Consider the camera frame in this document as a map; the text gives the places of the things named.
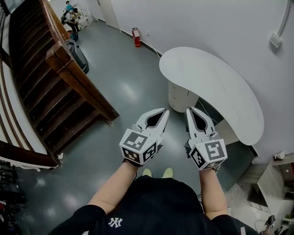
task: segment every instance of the white door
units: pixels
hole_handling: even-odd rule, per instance
[[[107,25],[119,29],[111,0],[97,0]]]

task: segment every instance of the red fire extinguisher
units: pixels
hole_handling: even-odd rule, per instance
[[[135,47],[140,47],[141,46],[141,39],[140,39],[140,34],[139,34],[138,28],[132,28],[132,33],[133,33]]]

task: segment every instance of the shoe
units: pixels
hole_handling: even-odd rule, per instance
[[[146,168],[146,169],[143,171],[142,176],[144,176],[144,175],[148,175],[148,176],[152,177],[151,170],[149,170],[148,168]]]
[[[174,172],[172,168],[167,168],[162,178],[173,178]]]

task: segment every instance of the black backpack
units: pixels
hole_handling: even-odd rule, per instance
[[[66,14],[68,14],[69,11],[66,11],[62,16],[61,16],[61,24],[65,24],[66,22],[64,21],[65,20],[65,16]]]

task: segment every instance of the black pants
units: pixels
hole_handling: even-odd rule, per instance
[[[66,24],[69,25],[75,33],[79,31],[79,27],[77,24],[70,24],[68,22],[66,22]]]

